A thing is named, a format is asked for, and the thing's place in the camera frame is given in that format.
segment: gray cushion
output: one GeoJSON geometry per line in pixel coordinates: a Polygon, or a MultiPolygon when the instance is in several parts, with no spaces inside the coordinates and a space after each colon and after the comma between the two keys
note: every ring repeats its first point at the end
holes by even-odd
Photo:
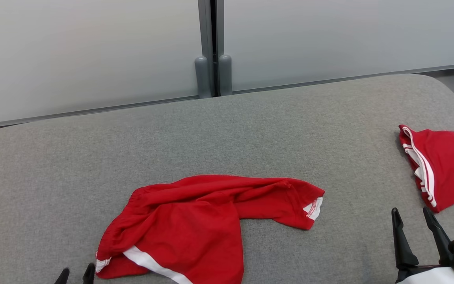
{"type": "MultiPolygon", "coordinates": [[[[420,263],[438,260],[400,123],[454,131],[454,94],[391,75],[2,128],[0,284],[53,283],[66,266],[81,282],[134,189],[197,174],[285,176],[326,191],[310,231],[241,221],[244,284],[394,282],[391,208],[420,263]]],[[[454,239],[454,206],[437,219],[454,239]]]]}

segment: white trim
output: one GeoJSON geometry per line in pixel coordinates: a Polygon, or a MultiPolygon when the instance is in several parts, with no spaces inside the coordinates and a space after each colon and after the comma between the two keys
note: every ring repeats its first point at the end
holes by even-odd
{"type": "Polygon", "coordinates": [[[306,217],[312,220],[316,220],[320,215],[320,206],[323,202],[323,197],[317,198],[308,206],[304,207],[303,210],[307,213],[306,217]]]}
{"type": "Polygon", "coordinates": [[[430,163],[428,162],[427,158],[423,156],[423,154],[415,147],[414,140],[413,140],[413,134],[411,133],[411,129],[409,129],[407,126],[403,126],[402,130],[404,133],[411,139],[411,147],[413,149],[405,149],[405,152],[418,164],[420,165],[421,171],[422,171],[422,176],[423,176],[423,183],[424,187],[422,187],[422,191],[425,192],[423,189],[426,190],[428,194],[428,200],[430,201],[430,204],[433,207],[437,206],[437,202],[435,200],[434,196],[434,171],[432,171],[432,167],[430,166],[430,163]],[[414,155],[411,155],[409,152],[414,151],[416,153],[417,158],[415,160],[414,155]]]}
{"type": "Polygon", "coordinates": [[[420,182],[420,185],[422,186],[421,191],[422,192],[427,192],[427,189],[425,189],[425,182],[423,181],[424,180],[424,178],[423,178],[424,177],[424,173],[423,173],[423,170],[422,170],[422,167],[421,167],[422,162],[421,162],[420,158],[418,157],[416,152],[413,150],[413,148],[405,148],[404,147],[404,151],[409,155],[411,160],[413,160],[416,164],[418,164],[418,168],[416,168],[416,170],[415,170],[415,176],[417,176],[419,179],[422,180],[422,182],[420,182]]]}
{"type": "Polygon", "coordinates": [[[101,271],[101,269],[103,269],[105,266],[110,264],[110,260],[112,260],[111,257],[109,259],[105,259],[105,260],[97,259],[97,252],[96,252],[96,272],[99,273],[101,271]]]}
{"type": "Polygon", "coordinates": [[[132,248],[126,250],[124,255],[136,263],[139,266],[148,268],[149,270],[164,275],[168,278],[171,278],[174,282],[178,284],[193,284],[185,275],[182,273],[177,273],[171,269],[160,266],[153,257],[148,253],[142,252],[139,248],[133,246],[132,248]]]}

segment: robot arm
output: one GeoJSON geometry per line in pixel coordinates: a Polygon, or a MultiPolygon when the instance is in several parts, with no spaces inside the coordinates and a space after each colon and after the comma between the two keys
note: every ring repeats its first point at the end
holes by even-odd
{"type": "MultiPolygon", "coordinates": [[[[87,266],[87,270],[83,274],[83,284],[93,284],[94,283],[94,263],[90,263],[87,266]]],[[[55,284],[66,284],[69,277],[69,268],[64,268],[59,278],[57,278],[55,284]]]]}
{"type": "Polygon", "coordinates": [[[407,242],[404,223],[397,208],[391,210],[393,225],[393,244],[395,246],[395,262],[398,268],[396,283],[402,284],[454,284],[454,241],[450,241],[443,227],[434,214],[423,208],[423,215],[428,228],[434,234],[435,244],[439,251],[439,264],[418,266],[418,258],[413,254],[407,242]]]}

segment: red cloth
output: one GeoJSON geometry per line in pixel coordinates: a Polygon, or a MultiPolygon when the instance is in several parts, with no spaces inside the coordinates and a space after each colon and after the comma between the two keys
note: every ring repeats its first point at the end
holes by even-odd
{"type": "Polygon", "coordinates": [[[427,206],[438,213],[454,205],[454,132],[413,131],[401,124],[400,143],[427,206]]]}
{"type": "Polygon", "coordinates": [[[152,270],[179,284],[240,284],[239,219],[309,230],[324,192],[291,178],[193,176],[133,192],[102,236],[97,276],[152,270]]]}

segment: gray fabric surface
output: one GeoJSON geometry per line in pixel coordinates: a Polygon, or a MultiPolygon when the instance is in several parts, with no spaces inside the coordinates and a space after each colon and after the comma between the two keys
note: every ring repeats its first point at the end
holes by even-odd
{"type": "MultiPolygon", "coordinates": [[[[0,129],[0,284],[81,283],[138,187],[197,174],[285,176],[326,191],[310,231],[243,220],[243,284],[393,283],[391,208],[437,263],[398,124],[454,131],[454,94],[391,75],[0,129]]],[[[437,215],[454,239],[454,206],[437,215]]],[[[97,284],[168,284],[153,273],[97,284]]]]}

